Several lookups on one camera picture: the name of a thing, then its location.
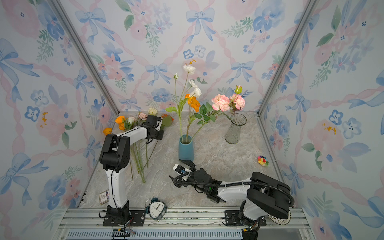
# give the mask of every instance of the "metal post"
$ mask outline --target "metal post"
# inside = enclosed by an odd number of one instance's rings
[[[82,59],[85,62],[85,65],[88,67],[89,71],[91,72],[93,79],[96,81],[97,85],[99,86],[101,92],[103,93],[106,101],[111,106],[113,112],[118,115],[119,109],[117,108],[115,102],[113,101],[113,98],[109,91],[107,90],[107,87],[105,86],[103,80],[100,78],[98,71],[95,67],[95,65],[92,62],[91,57],[89,56],[87,50],[85,49],[85,46],[80,40],[79,35],[77,34],[71,20],[69,19],[68,15],[66,14],[60,0],[49,0],[48,4],[51,6],[52,10],[56,14],[57,18],[60,20],[61,24],[63,25],[63,28],[68,33],[69,37],[72,40],[73,45],[76,47],[78,53],[82,57]]]
[[[289,60],[291,59],[292,54],[296,49],[298,41],[300,40],[301,36],[303,35],[303,32],[305,31],[305,28],[308,26],[308,23],[312,17],[312,13],[315,10],[315,6],[317,5],[317,3],[318,3],[318,0],[309,0],[308,1],[308,5],[303,12],[303,16],[301,17],[301,20],[300,20],[299,24],[297,25],[295,32],[293,33],[292,40],[284,52],[281,63],[279,64],[279,66],[276,70],[276,74],[275,74],[271,84],[269,85],[267,91],[266,91],[266,94],[263,98],[263,102],[260,105],[260,108],[258,110],[259,117],[261,117],[263,115],[263,112],[266,110],[266,106],[267,106],[270,98],[272,97],[280,78],[283,75],[283,71],[286,68],[286,66],[288,65]]]

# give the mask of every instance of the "blue vase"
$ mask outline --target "blue vase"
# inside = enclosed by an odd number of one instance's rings
[[[179,139],[179,159],[193,161],[195,156],[194,156],[193,141],[191,140],[191,136],[188,136],[188,140],[190,141],[190,143],[183,144],[181,142],[181,137]]]

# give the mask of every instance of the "wall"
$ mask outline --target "wall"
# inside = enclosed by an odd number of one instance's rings
[[[320,0],[266,111],[317,240],[384,239],[383,10],[383,1]]]
[[[180,92],[190,61],[201,102],[242,85],[245,110],[257,110],[306,2],[61,1],[118,107],[163,111],[175,106],[173,75]]]
[[[114,116],[46,2],[0,1],[0,26],[0,239],[51,239]]]

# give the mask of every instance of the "teal alarm clock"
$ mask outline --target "teal alarm clock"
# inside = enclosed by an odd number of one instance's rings
[[[159,201],[158,198],[154,197],[151,199],[151,203],[149,206],[145,208],[145,212],[149,214],[149,216],[153,220],[160,221],[160,219],[164,216],[167,211],[167,206],[164,202]]]

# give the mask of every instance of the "gray marble surface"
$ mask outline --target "gray marble surface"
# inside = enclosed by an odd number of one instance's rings
[[[262,172],[270,177],[277,179],[273,165],[262,167],[257,162],[259,155],[264,155],[267,159],[270,156],[265,142],[262,139],[256,117],[253,112],[242,112],[247,118],[247,123],[241,129],[240,141],[237,144],[229,144],[225,141],[224,135],[231,122],[224,116],[219,116],[216,122],[205,125],[194,138],[194,151],[196,168],[201,167],[206,170],[213,179],[232,182],[243,180],[252,175],[252,172]],[[137,112],[121,112],[125,117],[137,115]],[[193,187],[177,188],[173,185],[168,175],[173,177],[177,173],[173,171],[175,163],[178,161],[178,140],[180,138],[179,120],[176,114],[172,126],[165,129],[164,137],[159,140],[152,158],[149,160],[149,167],[145,167],[144,174],[146,183],[142,183],[136,170],[135,162],[132,161],[132,181],[131,167],[128,165],[125,171],[126,192],[130,207],[144,207],[147,199],[158,197],[168,206],[222,206],[240,205],[241,200],[232,200],[226,203],[214,203],[206,198],[205,194],[197,193]],[[183,133],[186,132],[186,123],[183,123]],[[199,125],[197,121],[192,124],[190,132],[194,134]],[[113,133],[121,133],[117,124]],[[152,152],[154,140],[148,146],[148,154]],[[145,162],[145,147],[142,148],[143,160]],[[105,171],[101,164],[98,164],[86,190],[84,200],[80,203],[82,208],[106,207],[107,203],[101,205],[99,193],[108,189],[108,182]]]

